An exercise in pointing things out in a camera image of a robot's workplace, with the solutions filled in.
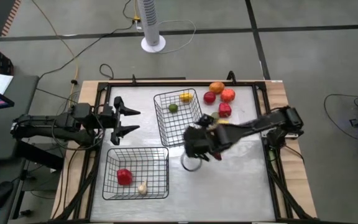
power cord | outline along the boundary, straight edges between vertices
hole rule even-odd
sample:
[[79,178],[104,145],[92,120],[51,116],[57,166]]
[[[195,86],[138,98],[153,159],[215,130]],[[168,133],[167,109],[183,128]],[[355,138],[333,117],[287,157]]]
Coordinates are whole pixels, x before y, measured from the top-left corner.
[[197,31],[197,27],[196,27],[196,24],[194,24],[194,22],[192,22],[190,20],[174,20],[174,21],[162,21],[162,22],[159,22],[158,25],[161,25],[161,24],[164,24],[164,23],[171,23],[171,22],[189,22],[189,23],[191,23],[193,25],[193,27],[194,27],[194,31],[193,31],[193,34],[190,37],[190,40],[187,43],[183,44],[181,47],[177,48],[177,49],[167,50],[167,51],[159,51],[159,52],[155,52],[155,53],[167,54],[167,53],[171,53],[171,52],[176,52],[176,51],[186,47],[193,40],[193,37],[194,37],[194,35],[196,34],[196,31]]
[[358,140],[358,137],[355,137],[355,136],[353,136],[353,135],[347,133],[345,130],[343,130],[341,127],[339,127],[339,125],[337,125],[337,124],[335,123],[335,121],[331,118],[331,116],[329,115],[329,113],[328,113],[328,111],[327,111],[327,105],[326,105],[326,103],[327,103],[327,99],[328,99],[329,97],[331,97],[331,96],[345,96],[345,97],[356,97],[356,98],[358,98],[358,96],[334,93],[334,94],[330,94],[330,95],[326,96],[325,99],[324,99],[324,104],[323,104],[323,105],[324,105],[324,111],[325,111],[325,113],[326,113],[328,119],[329,119],[340,131],[342,131],[345,135],[351,137],[352,139]]
[[132,20],[132,23],[134,23],[135,21],[140,21],[140,17],[137,15],[136,12],[136,4],[137,4],[137,0],[135,0],[134,3],[134,10],[135,10],[135,17],[129,17],[125,14],[125,10],[127,9],[127,5],[131,2],[132,0],[128,0],[128,2],[125,3],[124,5],[124,9],[122,10],[122,15],[124,15],[125,18]]
[[[40,186],[43,186],[43,185],[46,184],[46,183],[49,183],[49,182],[50,182],[51,180],[53,180],[55,177],[56,177],[56,176],[53,176],[53,177],[49,178],[47,181],[45,181],[45,182],[42,183],[42,184],[39,184],[37,187],[40,187]],[[34,194],[33,191],[37,190],[37,187],[36,187],[36,188],[33,188],[33,189],[30,191],[30,193],[31,193],[34,197],[38,197],[38,198],[41,198],[41,199],[50,199],[50,200],[55,199],[55,198],[47,198],[47,197],[43,197],[43,196],[39,196],[39,195]]]
[[80,53],[78,53],[75,57],[73,57],[71,60],[69,60],[68,62],[66,62],[64,65],[62,65],[60,68],[56,68],[54,70],[51,70],[49,72],[45,72],[44,74],[42,74],[40,76],[40,80],[48,75],[48,74],[51,74],[53,72],[57,72],[57,71],[60,71],[61,69],[65,68],[69,63],[71,63],[72,61],[74,61],[74,59],[78,58],[83,52],[85,52],[86,50],[88,50],[90,47],[92,47],[94,44],[96,44],[97,42],[99,42],[101,39],[105,38],[105,37],[108,37],[110,35],[112,35],[113,33],[119,31],[119,30],[129,30],[130,28],[132,28],[133,24],[131,24],[129,27],[126,27],[126,28],[118,28],[118,29],[115,29],[113,30],[111,33],[109,34],[104,34],[103,36],[99,37],[97,40],[95,40],[92,44],[89,44],[87,47],[85,47]]
[[75,156],[75,154],[77,153],[77,151],[74,151],[73,155],[71,156],[70,160],[68,161],[68,166],[67,166],[67,180],[66,180],[66,188],[65,188],[65,197],[63,200],[63,209],[65,209],[66,206],[66,197],[67,197],[67,189],[68,189],[68,177],[70,176],[69,171],[70,171],[70,166],[71,166],[71,162]]
[[[30,174],[30,173],[36,171],[37,169],[40,169],[41,167],[43,167],[43,166],[38,166],[37,168],[34,168],[34,169],[30,170],[30,171],[27,171],[26,174]],[[15,181],[17,179],[20,179],[21,177],[22,177],[22,175],[20,175],[20,176],[16,177],[15,179],[11,180],[11,182],[13,182],[13,181]]]
[[41,91],[41,92],[44,92],[44,93],[47,93],[47,94],[52,95],[52,96],[59,97],[59,98],[61,98],[61,99],[65,99],[65,100],[70,101],[70,102],[73,102],[73,103],[77,103],[76,101],[74,101],[74,100],[70,99],[70,98],[71,98],[71,96],[73,95],[73,93],[71,93],[71,94],[70,94],[70,96],[69,96],[68,98],[65,98],[65,97],[62,97],[62,96],[56,95],[56,94],[54,94],[54,93],[51,93],[51,92],[49,92],[49,91],[42,90],[42,89],[40,89],[40,88],[36,88],[36,90]]
[[[108,67],[108,68],[110,69],[111,76],[109,76],[108,74],[105,74],[105,73],[102,72],[103,66],[106,66],[106,67]],[[114,72],[113,72],[112,68],[110,67],[110,65],[108,65],[108,64],[106,64],[106,63],[103,63],[103,64],[100,65],[100,67],[99,67],[99,72],[100,72],[100,74],[101,74],[102,76],[108,77],[109,80],[113,80],[113,79],[114,79]]]
[[302,154],[300,154],[298,151],[296,151],[295,149],[291,148],[290,146],[285,145],[284,147],[289,149],[291,152],[297,154],[302,159],[303,163],[305,163],[305,160],[304,160]]
[[55,36],[66,46],[67,50],[71,53],[71,55],[73,56],[74,60],[75,60],[75,76],[74,79],[71,80],[71,90],[70,90],[70,94],[73,93],[74,90],[74,86],[78,84],[78,60],[77,58],[74,56],[73,51],[71,50],[71,48],[66,44],[66,42],[57,34],[57,31],[55,30],[54,26],[52,25],[52,23],[50,22],[49,18],[47,17],[47,15],[45,15],[45,13],[43,12],[43,10],[38,6],[37,3],[35,3],[34,0],[31,0],[35,6],[38,8],[38,10],[42,13],[42,15],[44,16],[44,18],[47,20],[47,22],[49,23],[50,27],[52,28],[53,32],[55,33]]
[[[77,93],[78,93],[78,92],[72,93],[72,94],[71,94],[71,97],[73,97],[73,96],[74,96],[75,94],[77,94]],[[60,105],[59,109],[58,109],[57,112],[56,112],[56,116],[57,116],[57,114],[59,114],[60,108],[62,108],[63,105],[65,105],[65,107],[64,107],[62,113],[64,113],[64,112],[66,111],[67,104],[68,104],[68,99]],[[69,171],[70,171],[70,163],[71,163],[71,160],[73,159],[73,157],[74,157],[74,154],[72,155],[70,161],[68,162],[68,167],[67,167],[67,182],[68,182],[68,173],[69,173]],[[61,173],[60,173],[60,196],[59,196],[59,201],[58,201],[56,210],[55,210],[55,212],[54,212],[53,215],[52,215],[52,219],[55,218],[55,215],[56,215],[56,213],[57,213],[57,211],[58,211],[58,209],[59,209],[59,207],[60,207],[60,203],[61,203],[61,201],[62,201],[63,175],[64,175],[64,166],[63,166],[62,171],[61,171]]]

wooden table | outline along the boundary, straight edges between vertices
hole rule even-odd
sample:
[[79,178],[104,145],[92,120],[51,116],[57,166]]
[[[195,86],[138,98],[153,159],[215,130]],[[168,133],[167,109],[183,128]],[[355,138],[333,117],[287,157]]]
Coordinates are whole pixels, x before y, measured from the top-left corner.
[[[229,82],[227,80],[180,80],[181,82]],[[99,82],[107,82],[107,81],[85,81],[83,82],[80,98],[78,102],[80,103],[89,103],[90,105],[94,105],[96,99],[96,90],[98,87]],[[116,80],[116,81],[109,81],[111,83],[130,83],[130,80]],[[158,82],[158,80],[144,80],[144,81],[137,81],[138,83],[141,82]],[[177,82],[175,80],[164,80],[164,82]],[[239,80],[239,82],[260,82],[260,80]],[[284,84],[282,81],[265,81],[267,87],[267,94],[268,94],[268,101],[270,103],[270,108],[277,108],[281,106],[288,105],[287,95],[285,93]],[[264,110],[264,101],[262,99],[262,95],[259,93],[259,102],[262,113],[265,113]],[[299,144],[297,140],[287,140],[287,145],[291,148],[300,152]],[[69,142],[68,147],[78,147],[75,142]],[[70,166],[70,170],[68,170],[68,161],[73,156],[73,151],[67,151],[65,164],[64,164],[64,172],[63,172],[63,184],[61,183],[62,179],[59,181],[55,203],[52,209],[52,215],[55,213],[57,209],[59,198],[63,198],[66,192],[66,182],[68,181],[68,189],[67,189],[67,196],[66,196],[66,204],[65,207],[70,203],[71,199],[77,193],[78,186],[80,183],[81,171],[83,166],[83,161],[85,158],[84,151],[78,151],[75,154]],[[302,160],[299,156],[294,154],[293,152],[283,148],[281,150],[281,160],[283,164],[283,170],[285,174],[285,179],[287,182],[287,188],[290,193],[294,196],[296,201],[303,207],[306,213],[311,215],[312,217],[316,217],[316,211],[314,209],[313,199],[311,197],[308,178],[306,176],[305,167],[303,165]],[[93,164],[93,158],[89,159],[89,169],[91,169],[91,165]],[[86,213],[86,205],[88,203],[88,195],[89,195],[89,188],[84,193],[82,202],[81,202],[81,210],[79,218],[85,218]],[[283,202],[283,197],[280,190],[277,189],[277,196],[280,206],[280,213],[283,218],[286,217],[285,215],[285,206]],[[61,200],[60,206],[57,210],[56,216],[61,214],[63,211],[63,199]]]

black wire basket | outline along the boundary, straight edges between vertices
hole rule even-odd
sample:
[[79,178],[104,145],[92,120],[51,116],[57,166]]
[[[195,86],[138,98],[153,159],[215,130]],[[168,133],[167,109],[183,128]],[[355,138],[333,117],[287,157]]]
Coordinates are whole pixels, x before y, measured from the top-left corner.
[[[183,94],[190,94],[192,97],[185,98]],[[170,104],[178,106],[176,113],[169,111]],[[155,95],[154,106],[161,143],[167,147],[183,144],[183,133],[186,128],[189,126],[198,127],[195,122],[203,115],[196,90],[192,88]]]
[[[132,173],[131,185],[119,185],[117,171]],[[138,193],[138,186],[147,181],[147,193]],[[103,199],[157,199],[169,193],[169,156],[166,147],[110,149],[104,171]]]

gray floor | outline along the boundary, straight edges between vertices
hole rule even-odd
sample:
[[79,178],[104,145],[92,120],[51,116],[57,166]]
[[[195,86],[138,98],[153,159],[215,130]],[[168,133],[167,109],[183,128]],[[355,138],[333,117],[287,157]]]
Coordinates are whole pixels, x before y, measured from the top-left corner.
[[[191,19],[199,28],[250,27],[244,1],[156,0],[161,20]],[[92,34],[125,27],[121,11],[125,1],[40,1],[60,34]],[[258,0],[252,1],[259,27],[330,26],[358,24],[358,1]],[[132,15],[132,6],[127,9]],[[188,26],[166,26],[182,29]],[[29,0],[23,0],[10,36],[52,35],[48,24]],[[168,36],[168,48],[185,43],[189,35]],[[311,192],[322,220],[358,223],[358,141],[334,127],[323,110],[330,93],[358,95],[358,30],[261,33],[272,79],[284,80],[287,96],[305,122],[300,146],[306,161]],[[151,55],[140,48],[140,37],[104,39],[79,58],[80,82],[105,79],[101,63],[108,63],[117,78],[187,77],[225,78],[233,70],[241,79],[263,79],[252,34],[196,35],[184,49]],[[67,41],[79,52],[93,40]],[[0,42],[16,71],[27,75],[63,65],[70,54],[57,40]],[[69,94],[74,64],[48,75],[39,88]],[[37,92],[32,114],[55,114],[63,100]],[[348,119],[358,115],[349,98],[331,98],[328,111],[346,131],[358,136]],[[29,203],[43,200],[26,195]],[[50,209],[35,208],[45,220]],[[16,223],[30,222],[26,218]]]

garlic bulb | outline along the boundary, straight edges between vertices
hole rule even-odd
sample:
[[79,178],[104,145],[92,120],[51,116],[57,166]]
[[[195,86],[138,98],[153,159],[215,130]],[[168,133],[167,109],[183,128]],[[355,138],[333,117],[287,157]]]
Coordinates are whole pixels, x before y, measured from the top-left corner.
[[140,186],[138,186],[137,191],[141,195],[147,194],[147,180],[145,180]]

